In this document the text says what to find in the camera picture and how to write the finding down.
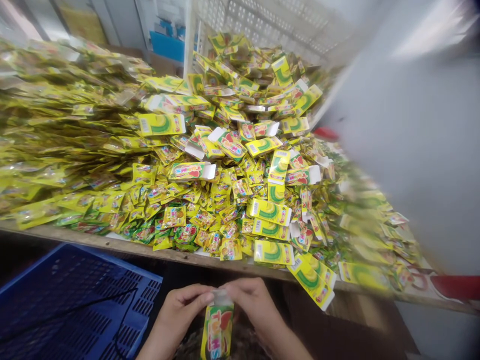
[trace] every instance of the person's arm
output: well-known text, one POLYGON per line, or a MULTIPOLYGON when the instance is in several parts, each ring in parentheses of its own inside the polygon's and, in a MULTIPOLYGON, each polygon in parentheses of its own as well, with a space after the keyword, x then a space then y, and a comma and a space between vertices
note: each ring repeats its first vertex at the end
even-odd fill
POLYGON ((172 290, 136 360, 170 360, 197 314, 213 299, 211 286, 194 284, 172 290))
POLYGON ((278 360, 312 359, 311 355, 285 324, 261 278, 241 278, 226 283, 230 298, 247 314, 260 340, 278 360))

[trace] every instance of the red object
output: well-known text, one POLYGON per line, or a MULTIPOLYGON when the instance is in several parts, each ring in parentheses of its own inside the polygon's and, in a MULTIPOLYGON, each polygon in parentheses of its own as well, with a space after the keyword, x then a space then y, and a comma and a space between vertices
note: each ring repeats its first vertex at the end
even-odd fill
POLYGON ((338 134, 329 127, 319 127, 315 129, 313 133, 331 142, 336 142, 339 140, 338 134))
POLYGON ((444 297, 480 300, 480 276, 430 276, 435 289, 444 297))

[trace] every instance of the wooden shelf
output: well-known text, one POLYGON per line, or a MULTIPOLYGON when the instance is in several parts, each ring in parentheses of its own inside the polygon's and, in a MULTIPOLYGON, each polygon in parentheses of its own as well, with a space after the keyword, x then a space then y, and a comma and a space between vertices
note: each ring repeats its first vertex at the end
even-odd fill
MULTIPOLYGON (((288 271, 271 269, 267 267, 257 266, 254 264, 247 264, 241 261, 219 261, 219 259, 217 258, 187 252, 180 252, 171 249, 152 251, 152 248, 150 246, 142 245, 139 243, 118 240, 105 236, 90 235, 87 233, 77 232, 62 227, 55 227, 52 225, 40 225, 29 228, 25 231, 20 231, 18 230, 17 225, 13 220, 3 220, 0 221, 0 231, 16 234, 26 234, 48 241, 61 241, 72 244, 86 245, 99 249, 135 254, 165 261, 173 261, 200 267, 233 271, 251 277, 273 278, 282 281, 296 282, 295 278, 288 271)), ((336 292, 341 291, 356 294, 372 294, 364 287, 343 281, 337 281, 335 283, 334 290, 336 292)), ((459 303, 456 301, 418 296, 404 292, 394 292, 388 298, 393 301, 401 301, 461 313, 480 315, 480 312, 475 310, 469 304, 459 303)))

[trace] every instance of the wire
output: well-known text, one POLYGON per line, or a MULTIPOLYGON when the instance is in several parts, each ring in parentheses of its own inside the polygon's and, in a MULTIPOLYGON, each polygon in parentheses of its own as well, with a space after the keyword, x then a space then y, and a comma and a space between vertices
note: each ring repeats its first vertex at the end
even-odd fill
POLYGON ((123 314, 123 317, 121 318, 121 322, 120 322, 120 325, 118 326, 118 329, 117 331, 115 332, 115 335, 113 336, 113 339, 114 339, 114 346, 115 346, 115 351, 117 353, 117 355, 122 358, 122 359, 127 359, 126 356, 124 356, 122 354, 122 352, 120 351, 119 349, 119 345, 118 345, 118 340, 119 340, 119 332, 120 332, 120 329, 122 328, 122 325, 124 324, 124 321, 125 321, 125 318, 127 317, 127 314, 130 310, 130 307, 132 306, 133 302, 134 302, 134 299, 135 299, 135 296, 137 295, 137 291, 138 291, 138 287, 133 287, 129 290, 126 290, 126 291, 123 291, 119 294, 116 294, 116 295, 112 295, 112 296, 108 296, 108 297, 102 297, 100 299, 97 299, 97 300, 94 300, 94 301, 90 301, 90 302, 87 302, 85 304, 82 304, 82 305, 79 305, 79 306, 76 306, 76 307, 72 307, 70 309, 67 309, 67 310, 64 310, 64 311, 59 311, 57 313, 54 313, 53 315, 50 315, 49 317, 43 319, 43 320, 39 320, 37 322, 34 322, 33 324, 27 326, 27 327, 24 327, 23 329, 19 330, 19 331, 16 331, 16 332, 13 332, 11 333, 9 336, 7 337, 3 337, 3 338, 0 338, 0 345, 2 344, 5 344, 5 343, 8 343, 20 336, 22 336, 23 334, 33 330, 33 329, 36 329, 36 328, 39 328, 41 327, 43 324, 46 324, 54 319, 58 319, 58 318, 62 318, 64 316, 67 316, 68 314, 71 314, 71 313, 74 313, 74 312, 77 312, 79 310, 83 310, 83 309, 86 309, 92 305, 95 305, 95 304, 98 304, 98 303, 103 303, 103 302, 106 302, 106 301, 109 301, 109 300, 113 300, 113 299, 116 299, 116 298, 120 298, 122 297, 123 295, 126 295, 126 294, 129 294, 129 293, 133 293, 131 299, 130 299, 130 304, 128 304, 128 307, 126 308, 126 311, 125 313, 123 314))

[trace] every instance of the blue plastic crate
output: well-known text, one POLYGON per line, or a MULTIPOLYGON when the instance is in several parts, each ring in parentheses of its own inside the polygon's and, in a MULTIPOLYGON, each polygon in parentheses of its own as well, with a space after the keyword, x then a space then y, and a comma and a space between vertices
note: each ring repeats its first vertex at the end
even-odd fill
POLYGON ((0 289, 0 340, 53 314, 91 305, 0 344, 0 359, 131 358, 140 345, 162 277, 86 246, 62 244, 0 289))

